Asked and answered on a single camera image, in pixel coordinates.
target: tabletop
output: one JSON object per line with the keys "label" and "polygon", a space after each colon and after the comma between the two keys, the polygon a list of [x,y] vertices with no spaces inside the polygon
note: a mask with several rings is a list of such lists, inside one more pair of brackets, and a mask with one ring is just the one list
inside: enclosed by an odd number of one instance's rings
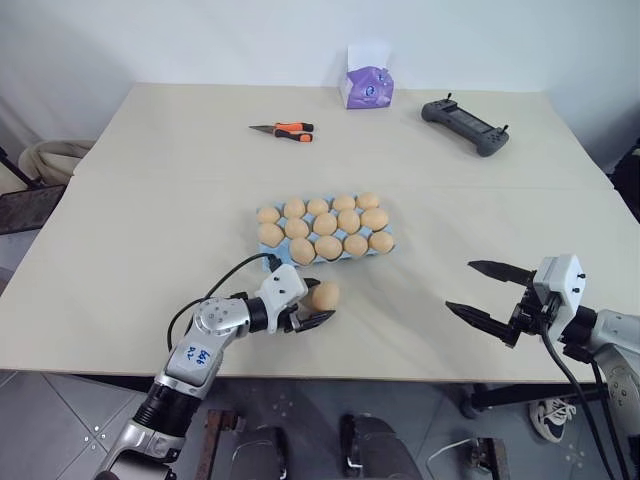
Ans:
{"label": "tabletop", "polygon": [[[588,275],[583,304],[635,313],[638,225],[543,95],[459,94],[491,123],[529,109],[486,159],[419,118],[421,102],[439,96],[399,91],[390,109],[347,112],[324,88],[135,87],[0,297],[0,368],[154,374],[173,313],[257,251],[257,206],[366,189],[388,208],[397,248],[306,268],[339,283],[334,317],[309,332],[234,342],[221,374],[562,381],[538,338],[509,349],[444,301],[506,321],[522,287],[468,261],[534,269],[544,256],[576,253]],[[246,128],[296,120],[316,124],[313,143]],[[562,157],[543,155],[550,147],[531,129],[549,133]],[[250,265],[221,293],[253,293],[264,276]]]}

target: blue egg tray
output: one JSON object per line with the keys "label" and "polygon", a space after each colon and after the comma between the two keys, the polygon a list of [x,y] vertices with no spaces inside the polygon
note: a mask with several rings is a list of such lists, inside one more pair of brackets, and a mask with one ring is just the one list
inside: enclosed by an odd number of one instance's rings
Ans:
{"label": "blue egg tray", "polygon": [[[333,197],[323,197],[327,203],[329,205],[331,205],[333,203]],[[284,232],[284,226],[287,223],[287,219],[285,217],[282,216],[283,211],[284,211],[284,203],[275,203],[273,205],[276,209],[278,209],[278,211],[280,212],[280,219],[276,222],[276,225],[278,225],[280,228],[282,228],[282,231]],[[361,215],[362,212],[364,212],[363,209],[356,207],[354,209],[356,211],[356,213],[358,215]],[[336,219],[338,218],[338,211],[331,209],[329,210],[329,213],[331,215],[333,215],[334,217],[336,217]],[[309,225],[309,231],[311,232],[306,239],[309,240],[311,242],[311,244],[314,244],[315,241],[320,238],[320,235],[318,235],[317,233],[313,232],[312,227],[313,227],[313,222],[316,218],[316,215],[312,215],[310,213],[306,213],[302,216],[302,220],[304,220],[305,222],[307,222],[307,225]],[[383,231],[383,232],[387,232],[390,234],[393,234],[393,231],[391,230],[391,225],[388,224],[386,225],[382,230],[378,230],[378,231]],[[371,230],[369,227],[360,227],[360,230],[358,230],[357,232],[355,232],[353,235],[361,235],[363,236],[366,240],[367,243],[369,242],[369,237],[371,236],[371,234],[374,233],[373,230]],[[332,237],[337,238],[338,240],[340,240],[340,243],[342,243],[344,241],[345,238],[347,238],[349,236],[349,234],[347,232],[345,232],[344,230],[341,229],[337,229],[335,232],[333,232],[333,234],[331,235]],[[342,254],[340,254],[340,256],[338,258],[334,258],[333,260],[327,260],[324,257],[321,257],[320,255],[315,256],[315,258],[313,259],[313,261],[309,264],[309,265],[301,265],[297,262],[295,262],[292,258],[291,258],[291,254],[289,253],[289,244],[291,243],[291,239],[289,237],[284,237],[284,239],[275,247],[269,247],[268,245],[265,245],[264,243],[258,243],[258,249],[260,251],[260,253],[273,253],[275,255],[278,256],[278,258],[280,260],[282,260],[283,263],[288,263],[289,265],[293,265],[294,267],[297,268],[303,268],[303,267],[309,267],[313,264],[316,263],[333,263],[333,262],[338,262],[340,260],[346,260],[349,258],[361,258],[361,257],[354,257],[353,255],[351,255],[348,252],[345,252],[344,250],[342,251]],[[362,257],[366,256],[366,255],[380,255],[380,252],[378,252],[377,250],[374,250],[373,248],[369,248],[369,250],[367,250],[364,255],[362,255]],[[269,271],[269,262],[266,258],[262,259],[262,267],[264,269],[265,272]]]}

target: gray remote controller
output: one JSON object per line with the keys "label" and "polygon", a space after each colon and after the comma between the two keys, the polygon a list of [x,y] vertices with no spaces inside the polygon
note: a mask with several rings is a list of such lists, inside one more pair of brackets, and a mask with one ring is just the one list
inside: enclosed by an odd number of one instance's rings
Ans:
{"label": "gray remote controller", "polygon": [[509,140],[508,125],[495,128],[451,100],[451,94],[443,100],[430,102],[422,107],[422,118],[427,122],[438,122],[473,142],[481,157],[493,155]]}

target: brown egg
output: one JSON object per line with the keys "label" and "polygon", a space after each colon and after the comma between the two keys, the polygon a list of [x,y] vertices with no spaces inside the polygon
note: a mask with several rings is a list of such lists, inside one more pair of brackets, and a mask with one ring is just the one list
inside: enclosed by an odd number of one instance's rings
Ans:
{"label": "brown egg", "polygon": [[358,205],[363,210],[369,210],[370,208],[376,208],[380,206],[380,199],[375,193],[361,193],[360,195],[358,195],[356,205]]}
{"label": "brown egg", "polygon": [[290,218],[284,226],[284,233],[289,238],[306,238],[309,235],[309,225],[301,218]]}
{"label": "brown egg", "polygon": [[313,222],[313,231],[318,235],[331,235],[337,227],[338,221],[330,213],[321,213]]}
{"label": "brown egg", "polygon": [[313,245],[306,238],[294,238],[289,244],[289,253],[294,262],[309,265],[316,258]]}
{"label": "brown egg", "polygon": [[389,216],[381,208],[372,208],[362,212],[360,222],[371,230],[382,230],[389,223]]}
{"label": "brown egg", "polygon": [[389,253],[393,248],[393,237],[387,232],[376,232],[369,237],[369,246],[380,253]]}
{"label": "brown egg", "polygon": [[356,201],[351,195],[338,195],[333,199],[334,210],[348,210],[356,208]]}
{"label": "brown egg", "polygon": [[319,312],[335,310],[340,300],[340,288],[333,282],[322,282],[311,292],[311,305]]}
{"label": "brown egg", "polygon": [[347,233],[356,233],[360,229],[360,216],[355,210],[342,210],[338,214],[338,228]]}
{"label": "brown egg", "polygon": [[261,223],[258,227],[258,238],[260,243],[264,243],[268,247],[277,247],[284,239],[282,229],[273,223]]}
{"label": "brown egg", "polygon": [[314,198],[307,203],[307,212],[311,215],[320,215],[329,211],[329,204],[323,198]]}
{"label": "brown egg", "polygon": [[369,250],[367,239],[362,235],[349,235],[344,239],[344,251],[354,257],[361,257]]}
{"label": "brown egg", "polygon": [[313,246],[316,249],[316,253],[327,260],[335,260],[342,253],[340,240],[329,235],[318,238]]}
{"label": "brown egg", "polygon": [[284,216],[286,218],[300,218],[307,211],[302,199],[294,197],[290,198],[284,205]]}
{"label": "brown egg", "polygon": [[258,223],[276,223],[280,220],[280,212],[275,207],[262,207],[257,216]]}

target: shoe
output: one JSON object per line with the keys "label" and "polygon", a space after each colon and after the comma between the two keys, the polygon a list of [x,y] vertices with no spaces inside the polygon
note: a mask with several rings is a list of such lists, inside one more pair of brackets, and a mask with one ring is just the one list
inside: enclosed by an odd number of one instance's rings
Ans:
{"label": "shoe", "polygon": [[552,443],[560,443],[567,421],[576,414],[576,407],[559,398],[540,400],[529,404],[529,417],[533,428]]}

